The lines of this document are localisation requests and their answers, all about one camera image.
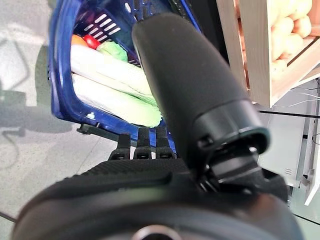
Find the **green vegetable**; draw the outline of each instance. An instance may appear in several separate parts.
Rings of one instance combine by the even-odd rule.
[[[118,60],[128,61],[127,52],[114,41],[105,41],[97,47],[97,50],[102,54],[111,55]]]

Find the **blue shopping basket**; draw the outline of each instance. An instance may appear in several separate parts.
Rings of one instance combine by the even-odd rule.
[[[98,41],[114,41],[128,55],[128,62],[140,66],[131,32],[133,25],[149,16],[176,12],[200,31],[186,0],[58,0],[49,29],[48,79],[51,81],[51,110],[59,119],[98,126],[115,134],[138,138],[139,126],[81,102],[74,91],[70,67],[72,34],[92,35]],[[170,136],[170,147],[175,149]],[[155,146],[155,130],[150,130]]]

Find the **tomato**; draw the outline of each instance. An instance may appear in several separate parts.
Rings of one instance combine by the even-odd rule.
[[[87,34],[83,37],[83,39],[86,42],[86,44],[88,45],[88,47],[91,49],[96,50],[97,47],[100,45],[100,42],[91,35]]]

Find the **orange vegetable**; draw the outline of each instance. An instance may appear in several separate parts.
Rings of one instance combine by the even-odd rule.
[[[279,32],[271,34],[271,59],[275,61],[284,52],[285,37]]]
[[[294,21],[286,16],[280,20],[278,20],[272,27],[271,32],[278,32],[283,35],[289,35],[294,29]]]
[[[88,44],[85,40],[82,39],[82,37],[73,34],[71,39],[71,45],[82,45],[88,47]]]
[[[301,49],[304,45],[303,38],[296,33],[291,33],[284,40],[284,51],[279,57],[280,59],[288,59]]]
[[[293,14],[297,9],[299,0],[273,0],[277,2],[279,8],[279,19]]]
[[[312,0],[296,0],[297,5],[295,11],[290,14],[290,18],[294,21],[306,16],[312,8]]]
[[[277,59],[271,63],[271,73],[273,77],[282,73],[287,68],[287,63],[285,60]]]
[[[245,50],[246,49],[245,37],[244,37],[244,32],[242,30],[242,24],[241,24],[241,20],[240,19],[238,19],[238,24],[239,24],[239,34],[240,34],[240,39],[241,39],[241,47],[242,47],[242,50]]]
[[[308,16],[301,17],[294,21],[293,33],[299,34],[302,38],[311,33],[312,25]]]

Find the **wooden crate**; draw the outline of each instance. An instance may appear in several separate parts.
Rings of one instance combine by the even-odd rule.
[[[271,107],[291,88],[320,76],[320,0],[313,0],[312,10],[308,14],[312,23],[312,36],[304,39],[303,49],[287,60],[286,70],[277,78],[271,74],[269,0],[238,0],[247,73],[244,71],[235,1],[216,0],[230,68],[252,101]]]

